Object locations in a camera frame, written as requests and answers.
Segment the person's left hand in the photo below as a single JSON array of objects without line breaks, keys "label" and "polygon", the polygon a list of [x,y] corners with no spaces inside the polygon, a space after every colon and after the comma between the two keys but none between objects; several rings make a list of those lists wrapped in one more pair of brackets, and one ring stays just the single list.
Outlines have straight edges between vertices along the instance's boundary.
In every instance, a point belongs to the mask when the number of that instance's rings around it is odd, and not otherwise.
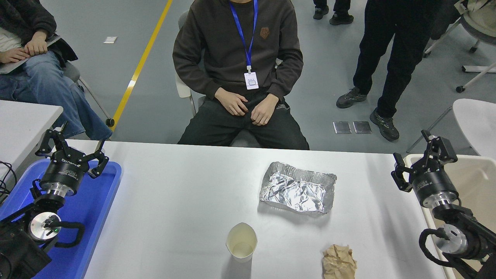
[{"label": "person's left hand", "polygon": [[255,106],[255,108],[253,108],[250,117],[252,123],[256,126],[267,125],[274,113],[275,106],[278,104],[278,102],[279,98],[276,95],[271,93],[267,94],[265,99],[260,101]]},{"label": "person's left hand", "polygon": [[32,35],[32,39],[24,46],[25,53],[27,53],[31,57],[47,53],[48,46],[46,39],[46,30],[40,29],[35,31],[35,33]]}]

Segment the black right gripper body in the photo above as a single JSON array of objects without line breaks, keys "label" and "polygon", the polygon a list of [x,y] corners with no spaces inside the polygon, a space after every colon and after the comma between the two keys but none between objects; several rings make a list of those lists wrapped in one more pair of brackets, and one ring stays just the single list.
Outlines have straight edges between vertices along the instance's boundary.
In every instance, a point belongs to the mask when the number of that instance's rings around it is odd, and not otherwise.
[{"label": "black right gripper body", "polygon": [[419,202],[434,202],[437,197],[453,202],[458,198],[458,192],[444,170],[411,174],[410,183]]}]

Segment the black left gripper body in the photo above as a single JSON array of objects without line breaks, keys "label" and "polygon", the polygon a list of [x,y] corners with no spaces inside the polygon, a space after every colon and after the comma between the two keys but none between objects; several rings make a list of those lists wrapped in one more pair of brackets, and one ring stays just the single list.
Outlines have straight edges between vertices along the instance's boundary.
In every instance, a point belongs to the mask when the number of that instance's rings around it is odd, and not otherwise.
[{"label": "black left gripper body", "polygon": [[79,161],[86,154],[79,150],[56,151],[51,156],[41,181],[40,188],[48,191],[52,185],[60,184],[69,187],[69,193],[77,193],[84,174],[89,170],[88,162]]}]

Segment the person's right hand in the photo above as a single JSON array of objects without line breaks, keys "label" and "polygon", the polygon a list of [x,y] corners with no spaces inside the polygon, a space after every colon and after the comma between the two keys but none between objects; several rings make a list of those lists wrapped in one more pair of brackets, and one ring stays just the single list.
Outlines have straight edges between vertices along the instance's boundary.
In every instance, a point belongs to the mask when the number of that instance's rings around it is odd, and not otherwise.
[{"label": "person's right hand", "polygon": [[248,113],[248,108],[245,106],[248,100],[237,93],[229,92],[220,87],[216,90],[214,97],[233,116],[244,116]]},{"label": "person's right hand", "polygon": [[9,64],[30,58],[24,48],[13,48],[0,53],[0,63]]}]

